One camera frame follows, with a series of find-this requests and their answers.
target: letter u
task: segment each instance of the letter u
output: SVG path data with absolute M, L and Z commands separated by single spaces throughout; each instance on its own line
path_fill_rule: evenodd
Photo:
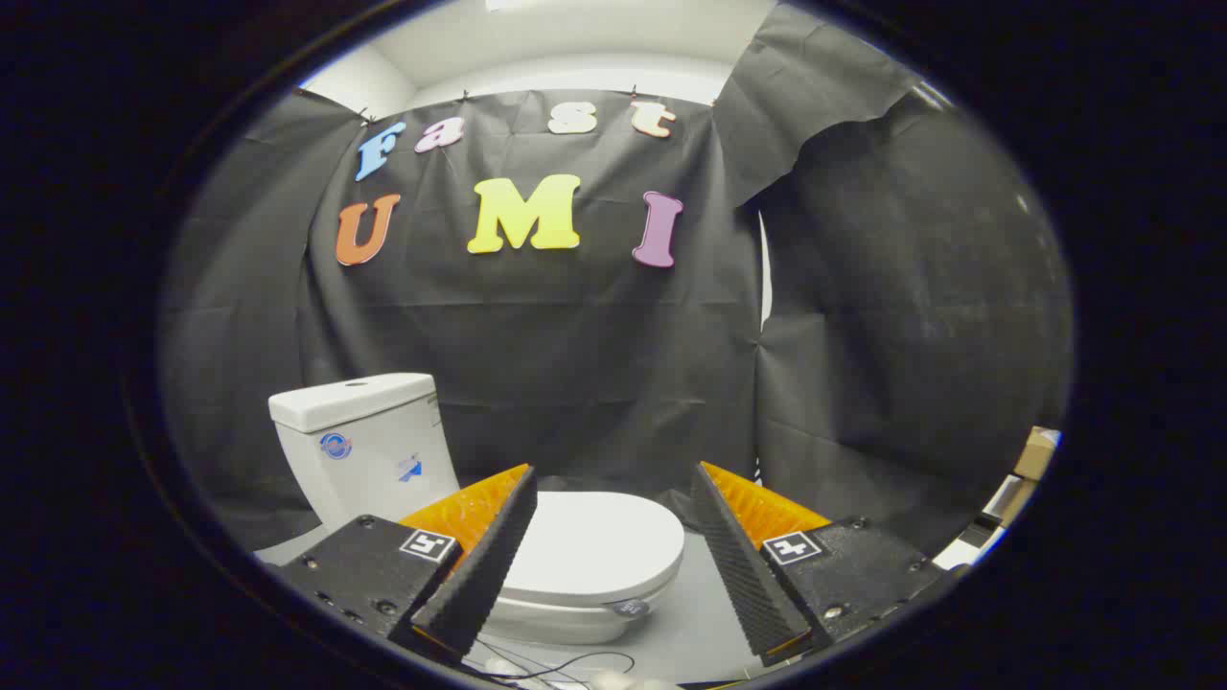
M 336 260 L 342 266 L 364 264 L 383 249 L 388 238 L 391 209 L 400 201 L 400 194 L 388 194 L 375 199 L 375 226 L 366 244 L 358 246 L 358 221 L 367 212 L 366 204 L 353 204 L 341 209 L 341 227 L 336 231 Z

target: black curtain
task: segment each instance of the black curtain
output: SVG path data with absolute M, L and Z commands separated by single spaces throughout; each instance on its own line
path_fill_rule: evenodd
M 164 414 L 201 492 L 249 549 L 319 524 L 267 398 L 303 386 L 294 297 L 308 228 L 361 122 L 287 96 L 234 142 L 175 230 L 160 312 Z
M 753 468 L 761 290 L 757 219 L 728 203 L 708 106 L 638 96 L 676 114 L 658 139 L 631 126 L 629 93 L 528 91 L 447 102 L 373 124 L 407 125 L 383 168 L 336 169 L 310 228 L 298 291 L 308 384 L 389 371 L 434 376 L 461 484 L 533 463 L 542 489 L 664 498 L 708 460 Z M 595 130 L 552 134 L 551 109 L 591 102 Z M 432 123 L 464 118 L 455 144 L 417 153 Z M 528 199 L 574 174 L 574 249 L 509 243 L 470 254 L 474 185 L 510 178 Z M 645 192 L 680 199 L 672 268 L 634 262 Z M 337 214 L 400 194 L 385 244 L 341 265 Z M 371 235 L 373 210 L 360 225 Z
M 909 95 L 806 142 L 757 203 L 764 485 L 940 551 L 1060 415 L 1070 303 L 1039 200 L 972 122 Z

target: white toilet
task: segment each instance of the white toilet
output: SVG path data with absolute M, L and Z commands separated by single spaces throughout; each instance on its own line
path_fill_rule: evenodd
M 280 565 L 360 514 L 400 521 L 460 489 L 434 379 L 387 373 L 269 398 L 294 478 L 323 524 L 263 552 Z M 482 632 L 596 645 L 654 610 L 677 575 L 685 533 L 628 494 L 537 494 L 537 507 Z
M 269 398 L 290 469 L 326 537 L 360 514 L 400 521 L 459 491 L 434 378 L 385 373 Z

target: toilet lid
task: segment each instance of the toilet lid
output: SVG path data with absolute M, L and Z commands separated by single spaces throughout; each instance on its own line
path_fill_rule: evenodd
M 682 524 L 664 506 L 602 491 L 541 491 L 499 597 L 594 607 L 647 594 L 682 557 Z

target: letter m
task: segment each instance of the letter m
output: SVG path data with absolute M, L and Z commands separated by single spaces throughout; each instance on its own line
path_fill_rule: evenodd
M 481 209 L 477 211 L 477 233 L 469 241 L 469 252 L 488 254 L 502 249 L 499 225 L 515 249 L 524 246 L 533 223 L 537 226 L 533 247 L 578 247 L 579 236 L 571 226 L 571 199 L 577 187 L 579 178 L 573 174 L 551 174 L 537 184 L 533 196 L 525 201 L 515 184 L 506 177 L 479 182 L 472 189 L 481 196 Z

